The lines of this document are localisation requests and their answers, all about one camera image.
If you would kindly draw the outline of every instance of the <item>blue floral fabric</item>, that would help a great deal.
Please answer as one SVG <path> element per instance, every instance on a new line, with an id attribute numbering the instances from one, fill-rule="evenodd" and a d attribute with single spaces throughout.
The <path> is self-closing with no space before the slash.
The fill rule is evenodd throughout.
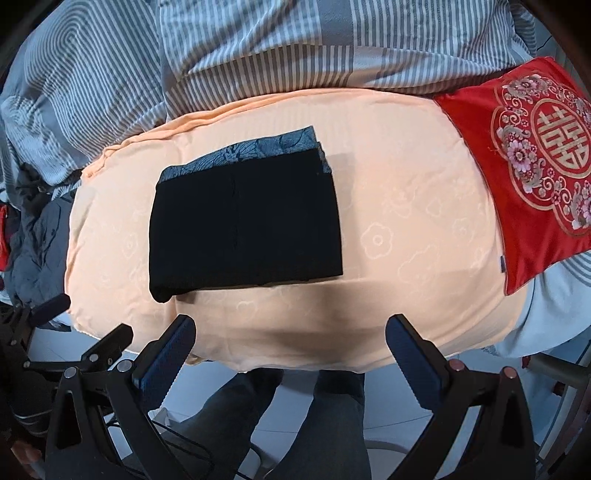
<path id="1" fill-rule="evenodd" d="M 320 145 L 320 142 L 316 140 L 314 127 L 306 127 L 301 130 L 276 135 L 275 137 L 263 137 L 238 142 L 216 150 L 215 152 L 208 153 L 186 165 L 173 165 L 167 167 L 160 174 L 158 183 L 213 167 L 230 165 L 245 160 L 254 160 L 256 158 L 268 158 L 289 153 L 298 153 L 315 148 L 318 149 L 324 173 L 331 173 L 332 171 L 326 161 L 322 146 Z"/>

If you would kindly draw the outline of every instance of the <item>human hand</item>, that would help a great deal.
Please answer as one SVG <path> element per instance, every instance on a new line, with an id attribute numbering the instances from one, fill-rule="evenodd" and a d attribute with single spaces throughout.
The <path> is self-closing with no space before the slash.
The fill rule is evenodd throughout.
<path id="1" fill-rule="evenodd" d="M 39 478 L 39 475 L 32 469 L 31 464 L 41 460 L 41 452 L 22 440 L 14 442 L 11 450 L 25 471 L 31 477 Z"/>

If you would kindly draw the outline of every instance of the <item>folded black garment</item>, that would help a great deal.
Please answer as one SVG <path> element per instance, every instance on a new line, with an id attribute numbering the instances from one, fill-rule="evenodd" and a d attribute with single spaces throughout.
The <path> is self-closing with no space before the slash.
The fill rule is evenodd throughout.
<path id="1" fill-rule="evenodd" d="M 150 218 L 150 292 L 343 274 L 335 186 L 318 148 L 161 181 Z"/>

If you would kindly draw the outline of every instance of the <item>person's leg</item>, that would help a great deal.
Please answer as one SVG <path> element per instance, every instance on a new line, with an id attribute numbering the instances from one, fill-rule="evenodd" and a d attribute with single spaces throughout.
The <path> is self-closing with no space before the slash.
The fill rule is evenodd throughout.
<path id="1" fill-rule="evenodd" d="M 364 380 L 352 372 L 320 372 L 294 444 L 265 480 L 371 480 Z"/>
<path id="2" fill-rule="evenodd" d="M 215 466 L 207 480 L 231 480 L 251 445 L 251 436 L 265 410 L 271 404 L 281 383 L 283 370 L 258 368 L 246 374 L 236 374 L 215 392 L 199 413 L 178 424 L 177 433 L 207 448 Z M 162 438 L 185 450 L 207 456 L 203 449 L 179 439 L 170 432 Z M 195 479 L 204 478 L 210 468 L 205 460 L 171 448 L 187 472 Z M 141 469 L 135 455 L 124 464 Z"/>

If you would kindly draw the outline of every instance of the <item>blue gripper pad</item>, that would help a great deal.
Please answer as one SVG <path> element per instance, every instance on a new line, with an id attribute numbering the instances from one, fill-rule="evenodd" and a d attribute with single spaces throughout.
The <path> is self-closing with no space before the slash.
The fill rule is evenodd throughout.
<path id="1" fill-rule="evenodd" d="M 445 357 L 401 314 L 388 319 L 386 343 L 420 406 L 435 413 L 449 384 Z"/>
<path id="2" fill-rule="evenodd" d="M 132 380 L 139 390 L 139 407 L 145 413 L 162 405 L 195 344 L 196 332 L 191 317 L 178 315 L 162 336 L 138 355 Z"/>

